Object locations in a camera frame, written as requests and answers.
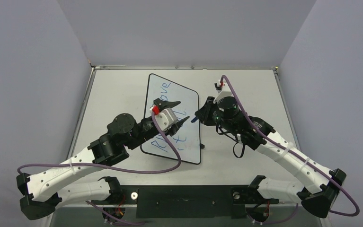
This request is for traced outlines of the black framed whiteboard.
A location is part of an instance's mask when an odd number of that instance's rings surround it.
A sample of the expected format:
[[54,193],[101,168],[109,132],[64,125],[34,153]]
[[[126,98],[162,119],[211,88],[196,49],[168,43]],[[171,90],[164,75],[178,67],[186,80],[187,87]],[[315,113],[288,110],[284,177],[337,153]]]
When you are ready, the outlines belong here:
[[194,113],[199,107],[198,93],[181,84],[151,73],[148,77],[144,117],[150,116],[150,107],[153,101],[159,98],[162,101],[179,101],[181,104],[172,108],[178,120],[187,116],[189,119],[173,136],[168,139],[181,156],[181,160],[191,164],[200,164],[200,124],[191,120],[195,117]]

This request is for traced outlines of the white marker pen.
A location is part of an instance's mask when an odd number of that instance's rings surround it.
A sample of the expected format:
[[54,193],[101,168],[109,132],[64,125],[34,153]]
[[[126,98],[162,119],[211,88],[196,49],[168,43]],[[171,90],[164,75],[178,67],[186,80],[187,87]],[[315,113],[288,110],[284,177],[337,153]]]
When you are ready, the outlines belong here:
[[191,120],[191,123],[195,123],[196,121],[198,121],[199,118],[197,116],[195,116],[192,120]]

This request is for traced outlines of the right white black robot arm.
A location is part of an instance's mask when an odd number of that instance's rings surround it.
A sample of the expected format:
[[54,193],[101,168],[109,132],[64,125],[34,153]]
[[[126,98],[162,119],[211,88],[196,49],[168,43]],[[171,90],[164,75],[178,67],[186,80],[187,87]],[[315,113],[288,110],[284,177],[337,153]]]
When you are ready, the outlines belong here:
[[300,203],[318,218],[328,216],[340,193],[339,186],[346,179],[343,170],[331,170],[316,163],[264,120],[243,114],[232,96],[217,103],[214,97],[208,97],[203,107],[195,112],[195,117],[205,126],[232,134],[237,143],[269,157],[295,177],[294,181],[280,181],[258,175],[247,190],[252,201],[290,201]]

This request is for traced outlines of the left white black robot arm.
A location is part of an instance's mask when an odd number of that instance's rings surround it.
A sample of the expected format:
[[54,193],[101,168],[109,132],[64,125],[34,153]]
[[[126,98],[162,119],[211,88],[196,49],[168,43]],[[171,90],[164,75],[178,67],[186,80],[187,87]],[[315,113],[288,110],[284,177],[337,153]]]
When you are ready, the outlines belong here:
[[16,177],[22,213],[29,220],[44,218],[59,207],[79,201],[117,203],[124,197],[116,177],[102,177],[92,183],[78,180],[103,169],[116,170],[116,165],[129,157],[128,149],[135,149],[157,135],[164,139],[182,127],[173,111],[178,101],[155,99],[151,115],[137,122],[129,113],[121,113],[108,124],[107,132],[66,161],[51,165],[38,174],[27,174],[18,168]]

